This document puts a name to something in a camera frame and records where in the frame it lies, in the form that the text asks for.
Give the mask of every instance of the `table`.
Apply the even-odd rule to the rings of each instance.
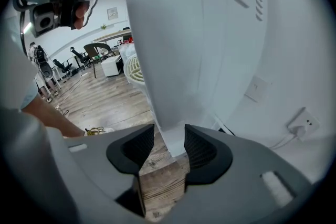
[[[64,63],[67,62],[68,64],[67,64],[67,65],[64,65],[64,66],[65,66],[65,67],[68,66],[68,65],[70,64],[70,63],[69,63],[69,60],[71,60],[72,58],[75,59],[77,65],[78,65],[78,68],[79,68],[79,63],[78,63],[78,61],[77,61],[77,59],[76,59],[76,55],[71,56],[68,60],[65,60],[62,64],[64,65]]]
[[[63,77],[62,77],[62,76],[60,75],[60,73],[59,73],[59,70],[58,70],[57,66],[54,66],[54,67],[52,68],[52,71],[53,71],[53,72],[56,71],[58,77],[59,77],[61,80],[63,79]]]
[[[79,54],[82,54],[82,55],[84,55],[85,56],[85,54],[86,54],[86,51],[85,52],[79,52]],[[78,59],[77,59],[77,55],[74,55],[73,56],[74,58],[75,58],[75,60],[76,60],[76,63],[77,63],[77,65],[78,65],[78,68],[81,68],[81,67],[83,67],[83,65],[80,65],[79,64],[79,62],[78,62]]]
[[[121,30],[121,31],[118,31],[118,32],[114,32],[114,33],[105,35],[105,36],[100,37],[100,38],[96,38],[96,39],[93,40],[93,43],[106,42],[106,41],[109,41],[111,39],[122,37],[122,36],[124,36],[126,34],[130,34],[130,33],[132,33],[131,29]]]

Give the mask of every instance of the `person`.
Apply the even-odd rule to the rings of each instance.
[[[76,10],[76,21],[74,26],[76,29],[83,27],[84,15],[89,9],[89,5],[82,4]],[[57,111],[49,103],[44,102],[37,92],[35,81],[31,84],[24,101],[21,105],[21,110],[38,118],[47,127],[54,127],[61,131],[65,137],[79,137],[85,135],[97,135],[101,133],[112,132],[112,128],[92,128],[90,130],[82,130],[70,122],[59,111]]]
[[[37,45],[35,44],[35,42],[30,43],[28,57],[30,58],[30,61],[32,62],[32,64],[34,66],[36,66],[37,69],[39,69],[38,64],[37,64],[37,60],[35,59],[35,50],[36,49],[37,49]],[[35,76],[36,85],[40,89],[40,91],[43,95],[43,99],[46,99],[46,101],[48,103],[50,103],[52,101],[52,98],[51,98],[51,95],[47,92],[47,89],[46,89],[46,86],[45,86],[46,83],[53,90],[54,96],[58,96],[58,92],[57,92],[57,90],[55,88],[55,85],[54,85],[54,83],[51,79],[52,79],[52,77],[51,78],[45,78],[41,71],[38,71],[36,76]]]

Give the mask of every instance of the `black chair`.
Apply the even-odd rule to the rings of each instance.
[[[79,58],[80,62],[84,65],[84,67],[90,67],[90,56],[84,56],[83,54],[80,54],[79,52],[75,51],[74,47],[71,47],[70,51]]]
[[[55,66],[59,67],[62,70],[62,73],[67,73],[66,76],[70,75],[70,67],[72,66],[72,64],[69,64],[65,67],[63,63],[60,63],[56,59],[53,60],[53,62],[55,64]]]
[[[88,56],[92,59],[93,73],[95,75],[95,78],[96,78],[96,70],[95,70],[95,63],[94,63],[95,61],[93,58],[99,55],[96,48],[103,48],[103,49],[106,49],[108,52],[112,51],[110,46],[105,43],[91,43],[91,44],[87,44],[84,46],[84,50],[88,53]]]
[[[126,34],[126,35],[122,36],[123,41],[125,41],[125,40],[129,40],[131,37],[132,37],[131,34]]]

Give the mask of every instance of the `cable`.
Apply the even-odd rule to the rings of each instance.
[[[288,140],[285,144],[281,145],[281,146],[278,146],[278,147],[273,147],[273,148],[270,148],[271,150],[277,150],[285,145],[287,145],[289,142],[291,142],[294,138],[296,138],[296,136],[293,136],[290,140]]]
[[[37,6],[37,4],[28,5],[26,0],[13,0],[13,7],[18,12],[25,12],[26,10],[32,9],[35,6]]]
[[[89,77],[89,75],[91,74],[91,72],[90,73],[88,73],[88,75],[76,86],[76,87],[74,87],[73,88],[73,90],[67,95],[67,97],[65,97],[64,98],[64,100],[62,101],[62,102],[60,102],[60,103],[58,103],[57,104],[57,106],[56,106],[56,109],[57,108],[59,108],[59,106],[61,105],[61,104],[63,104],[64,103],[64,101],[71,95],[71,93],[73,92],[73,91],[75,91],[76,90],[76,88],[78,87],[78,86],[80,86],[81,85],[81,83],[83,82],[83,81],[85,81],[88,77]]]
[[[69,91],[73,86],[75,86],[81,79],[83,78],[83,76],[82,77],[80,77],[79,78],[79,80],[77,80],[68,90],[66,90],[60,97],[62,97],[67,91]]]
[[[268,148],[272,148],[272,147],[275,147],[277,145],[279,145],[282,141],[284,141],[285,139],[287,138],[287,136],[285,136],[283,139],[281,139],[278,143],[276,143],[275,145],[273,146],[269,146]]]
[[[228,127],[225,126],[225,128],[227,128],[229,130],[229,132],[231,133],[231,135],[236,136]]]
[[[83,25],[83,27],[88,24],[89,18],[90,18],[91,14],[92,14],[92,11],[93,11],[93,8],[96,6],[97,2],[98,2],[98,0],[96,0],[96,2],[94,3],[94,5],[92,6],[91,11],[90,11],[90,13],[88,15],[88,18],[86,19],[86,23]]]
[[[25,45],[25,34],[23,33],[23,31],[24,31],[23,24],[25,23],[25,13],[26,12],[21,12],[20,13],[20,38],[21,38],[21,44],[22,44],[23,52],[28,57],[27,50],[26,50],[26,45]]]
[[[63,112],[63,110],[61,108],[57,108],[56,110],[58,110],[58,109],[62,112],[63,116],[65,116],[66,114],[68,114],[69,111],[70,111],[69,109],[67,109],[65,112]]]
[[[52,61],[52,59],[50,58],[50,56],[48,55],[48,53],[46,52],[46,50],[45,50],[44,48],[42,48],[42,50],[43,50],[44,53],[48,56],[48,58],[50,59],[50,61],[51,61],[52,64],[53,64],[52,68],[54,68],[54,67],[55,67],[55,63]]]

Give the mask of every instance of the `wall outlet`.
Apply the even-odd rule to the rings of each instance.
[[[298,139],[311,135],[319,127],[319,121],[307,110],[307,108],[302,108],[287,126],[288,130],[296,135]]]
[[[250,85],[248,86],[245,95],[250,97],[255,102],[261,102],[267,93],[268,83],[257,76],[253,76]]]

